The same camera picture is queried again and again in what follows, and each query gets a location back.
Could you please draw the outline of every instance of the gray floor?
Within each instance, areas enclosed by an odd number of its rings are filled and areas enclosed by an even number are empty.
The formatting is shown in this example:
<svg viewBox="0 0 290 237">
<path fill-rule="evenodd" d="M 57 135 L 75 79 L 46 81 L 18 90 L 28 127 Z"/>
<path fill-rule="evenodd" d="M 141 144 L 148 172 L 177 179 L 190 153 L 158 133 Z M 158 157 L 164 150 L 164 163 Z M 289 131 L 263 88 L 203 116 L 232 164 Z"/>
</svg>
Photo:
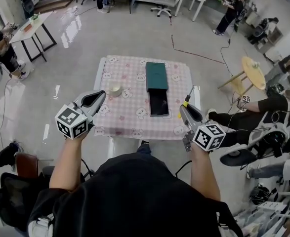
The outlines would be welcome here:
<svg viewBox="0 0 290 237">
<path fill-rule="evenodd" d="M 4 73 L 0 81 L 0 126 L 5 115 L 1 138 L 3 145 L 16 138 L 22 142 L 25 151 L 37 155 L 40 166 L 53 164 L 63 144 L 63 136 L 56 129 L 54 116 L 62 107 L 74 100 L 84 91 L 91 90 L 101 57 L 112 55 L 129 55 L 159 58 L 186 63 L 191 69 L 193 84 L 201 88 L 201 106 L 203 111 L 216 108 L 219 112 L 227 112 L 233 90 L 230 86 L 218 90 L 217 87 L 229 79 L 230 74 L 220 54 L 220 48 L 228 45 L 228 34 L 219 37 L 211 30 L 216 27 L 222 14 L 204 6 L 195 22 L 192 16 L 196 10 L 188 11 L 188 1 L 184 1 L 177 17 L 170 19 L 166 15 L 156 17 L 150 12 L 152 4 L 139 4 L 133 14 L 129 14 L 126 5 L 118 5 L 109 14 L 101 14 L 96 2 L 88 0 L 83 6 L 73 3 L 68 8 L 51 15 L 45 23 L 58 45 L 45 53 L 47 62 L 40 57 L 34 63 L 27 59 L 20 43 L 14 45 L 18 57 L 27 62 L 31 70 L 29 78 L 23 82 L 11 80 L 4 87 L 8 76 Z M 49 39 L 42 29 L 38 34 L 43 44 Z M 172 47 L 173 36 L 176 49 L 187 51 L 216 60 L 212 61 L 197 55 L 175 51 Z M 239 73 L 241 58 L 250 56 L 261 63 L 264 73 L 270 65 L 257 50 L 250 45 L 241 34 L 233 34 L 229 49 L 223 55 L 233 74 Z M 37 53 L 34 44 L 26 41 L 31 55 Z M 253 88 L 249 95 L 252 100 L 259 100 L 265 94 Z M 114 150 L 115 155 L 132 153 L 137 148 L 133 139 L 96 138 L 93 132 L 83 143 L 83 159 L 96 170 Z M 163 160 L 172 173 L 188 160 L 182 142 L 152 141 L 153 155 Z M 222 200 L 227 202 L 233 212 L 238 211 L 248 201 L 249 190 L 255 181 L 245 179 L 245 170 L 227 167 L 220 163 L 219 157 L 224 150 L 211 154 L 213 168 L 217 177 Z M 9 171 L 10 167 L 0 169 L 0 175 Z M 189 182 L 190 166 L 186 166 L 179 177 Z"/>
</svg>

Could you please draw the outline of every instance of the green object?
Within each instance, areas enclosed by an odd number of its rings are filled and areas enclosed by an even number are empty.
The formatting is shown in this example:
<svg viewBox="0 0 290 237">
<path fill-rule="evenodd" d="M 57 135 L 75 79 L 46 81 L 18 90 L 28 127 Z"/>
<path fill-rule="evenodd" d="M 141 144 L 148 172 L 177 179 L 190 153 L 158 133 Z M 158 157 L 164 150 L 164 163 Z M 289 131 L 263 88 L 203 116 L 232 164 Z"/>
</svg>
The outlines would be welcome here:
<svg viewBox="0 0 290 237">
<path fill-rule="evenodd" d="M 146 88 L 150 89 L 168 89 L 166 78 L 166 67 L 164 63 L 146 63 Z"/>
</svg>

